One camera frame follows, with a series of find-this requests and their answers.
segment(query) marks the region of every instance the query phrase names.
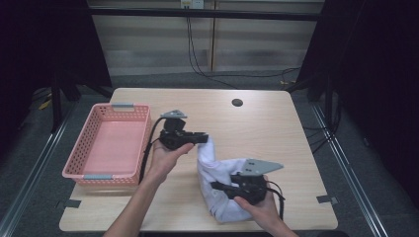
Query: table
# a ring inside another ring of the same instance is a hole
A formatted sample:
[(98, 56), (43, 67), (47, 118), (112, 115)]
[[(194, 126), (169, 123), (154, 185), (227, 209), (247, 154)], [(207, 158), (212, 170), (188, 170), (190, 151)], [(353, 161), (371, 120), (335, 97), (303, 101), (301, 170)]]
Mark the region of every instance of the table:
[[(234, 99), (243, 102), (232, 105)], [(282, 163), (269, 173), (285, 201), (285, 223), (293, 230), (334, 229), (337, 219), (293, 106), (282, 91), (117, 89), (111, 103), (135, 102), (150, 106), (152, 122), (163, 113), (180, 110), (185, 130), (204, 131), (213, 139), (217, 159), (252, 157)], [(156, 129), (155, 137), (162, 128)], [(104, 189), (75, 185), (59, 226), (63, 231), (105, 231), (117, 218), (135, 188)], [(254, 221), (220, 224), (210, 216), (197, 173), (197, 148), (182, 156), (160, 187), (147, 212), (142, 231), (262, 231)]]

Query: plastic basket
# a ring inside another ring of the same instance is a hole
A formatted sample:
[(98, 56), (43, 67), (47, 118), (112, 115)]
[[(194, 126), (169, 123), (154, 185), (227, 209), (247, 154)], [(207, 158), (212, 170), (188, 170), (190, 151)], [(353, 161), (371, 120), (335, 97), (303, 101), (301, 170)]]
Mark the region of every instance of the plastic basket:
[(147, 105), (93, 106), (62, 176), (83, 186), (138, 185), (150, 125)]

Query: black tape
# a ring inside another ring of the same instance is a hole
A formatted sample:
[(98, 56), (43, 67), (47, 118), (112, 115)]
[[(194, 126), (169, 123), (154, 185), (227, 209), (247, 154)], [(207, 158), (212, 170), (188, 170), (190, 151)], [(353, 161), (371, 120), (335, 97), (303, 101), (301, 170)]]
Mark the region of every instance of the black tape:
[(80, 206), (81, 200), (74, 200), (74, 199), (68, 199), (67, 201), (59, 201), (55, 208), (57, 209), (66, 209), (67, 207), (71, 208), (78, 208)]
[(338, 199), (330, 196), (319, 196), (317, 197), (319, 203), (330, 202), (332, 205), (339, 203)]

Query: black curtain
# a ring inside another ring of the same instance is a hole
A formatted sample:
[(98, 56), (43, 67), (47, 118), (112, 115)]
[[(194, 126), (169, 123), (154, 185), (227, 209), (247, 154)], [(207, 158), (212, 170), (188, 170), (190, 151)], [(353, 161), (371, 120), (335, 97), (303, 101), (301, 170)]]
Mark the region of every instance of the black curtain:
[(419, 207), (419, 7), (369, 0), (334, 78), (344, 107)]
[(0, 1), (1, 154), (28, 113), (32, 93), (49, 87), (54, 75), (69, 97), (75, 84), (112, 86), (92, 17), (46, 10), (53, 6), (87, 3)]

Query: electrical wire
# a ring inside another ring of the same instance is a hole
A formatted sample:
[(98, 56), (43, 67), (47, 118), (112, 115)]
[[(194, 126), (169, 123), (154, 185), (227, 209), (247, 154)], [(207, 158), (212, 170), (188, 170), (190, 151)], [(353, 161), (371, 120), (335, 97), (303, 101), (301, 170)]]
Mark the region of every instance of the electrical wire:
[(309, 87), (310, 85), (312, 85), (313, 83), (316, 83), (316, 79), (320, 76), (322, 76), (325, 72), (324, 71), (319, 71), (319, 72), (315, 72), (314, 74), (311, 74), (301, 80), (298, 80), (298, 82), (294, 83), (293, 85), (289, 86), (285, 91), (292, 93), (294, 91), (297, 90), (302, 90), (305, 89), (307, 87)]
[(318, 140), (316, 142), (310, 143), (310, 146), (311, 146), (311, 145), (314, 145), (314, 144), (322, 141), (320, 143), (320, 145), (318, 145), (314, 150), (311, 151), (312, 154), (316, 153), (324, 144), (326, 144), (326, 142), (329, 142), (331, 139), (333, 139), (335, 137), (335, 134), (336, 134), (336, 132), (338, 130), (338, 127), (339, 127), (341, 116), (342, 116), (342, 102), (341, 102), (341, 100), (338, 96), (338, 105), (336, 107), (335, 116), (334, 116), (334, 119), (333, 119), (333, 124), (332, 124), (331, 130), (330, 130), (330, 135), (327, 135), (326, 139), (324, 139), (324, 140), (321, 139), (321, 140)]
[(200, 76), (206, 77), (207, 79), (210, 79), (212, 81), (224, 84), (228, 87), (234, 88), (234, 89), (238, 89), (237, 87), (228, 84), (226, 82), (220, 81), (220, 80), (216, 80), (213, 79), (214, 77), (253, 77), (253, 78), (269, 78), (269, 77), (282, 77), (283, 78), (283, 88), (282, 90), (285, 89), (285, 85), (286, 85), (286, 80), (284, 75), (290, 72), (293, 72), (295, 70), (299, 70), (300, 67), (294, 67), (294, 68), (287, 68), (285, 70), (283, 70), (281, 73), (276, 73), (276, 74), (271, 74), (271, 75), (244, 75), (244, 74), (218, 74), (218, 75), (207, 75), (200, 67), (198, 60), (197, 60), (197, 56), (195, 54), (195, 46), (194, 46), (194, 41), (193, 41), (193, 37), (192, 37), (192, 25), (191, 25), (191, 19), (187, 18), (187, 25), (188, 25), (188, 54), (189, 54), (189, 62), (191, 64), (192, 69), (194, 70), (195, 73), (197, 73)]
[(157, 124), (159, 124), (163, 119), (164, 118), (159, 118), (154, 123), (154, 126), (151, 129), (150, 136), (148, 137), (148, 143), (147, 143), (147, 146), (145, 147), (144, 155), (143, 155), (142, 161), (141, 161), (141, 169), (139, 171), (139, 182), (138, 183), (141, 183), (142, 179), (144, 178), (145, 167), (147, 166), (148, 155), (150, 154), (150, 150), (151, 150), (151, 147), (153, 146), (153, 143), (157, 140), (157, 139), (155, 139), (155, 140), (151, 141), (153, 139), (154, 131), (157, 127)]
[(307, 130), (322, 130), (322, 129), (325, 129), (326, 127), (325, 127), (325, 126), (323, 126), (323, 127), (309, 127), (309, 126), (303, 126), (302, 128), (303, 128), (303, 129), (307, 129)]
[(267, 183), (269, 183), (269, 184), (273, 184), (273, 185), (275, 185), (275, 186), (278, 188), (278, 191), (276, 191), (276, 190), (274, 190), (274, 189), (271, 189), (271, 188), (269, 188), (269, 187), (266, 187), (266, 190), (267, 190), (267, 191), (269, 191), (269, 192), (272, 192), (272, 193), (274, 193), (274, 194), (276, 194), (276, 195), (278, 196), (278, 201), (280, 202), (280, 206), (279, 206), (279, 216), (280, 216), (280, 219), (281, 219), (281, 220), (284, 220), (284, 206), (285, 206), (285, 204), (284, 204), (284, 200), (285, 200), (285, 198), (284, 198), (284, 196), (283, 196), (283, 191), (281, 190), (280, 186), (279, 186), (279, 185), (277, 185), (277, 184), (275, 184), (274, 182), (272, 182), (272, 181), (267, 181)]
[(315, 135), (317, 135), (318, 133), (320, 133), (322, 130), (318, 130), (318, 131), (316, 131), (316, 132), (314, 132), (313, 134), (310, 134), (310, 135), (308, 135), (308, 136), (306, 136), (305, 138), (311, 138), (311, 137), (313, 137), (313, 136), (315, 136)]
[(40, 100), (40, 99), (42, 99), (42, 98), (45, 98), (45, 97), (46, 97), (46, 96), (48, 96), (50, 93), (51, 93), (51, 92), (50, 92), (50, 90), (49, 90), (48, 88), (43, 88), (43, 89), (39, 90), (38, 92), (35, 92), (35, 93), (32, 95), (32, 102), (38, 101), (38, 100)]

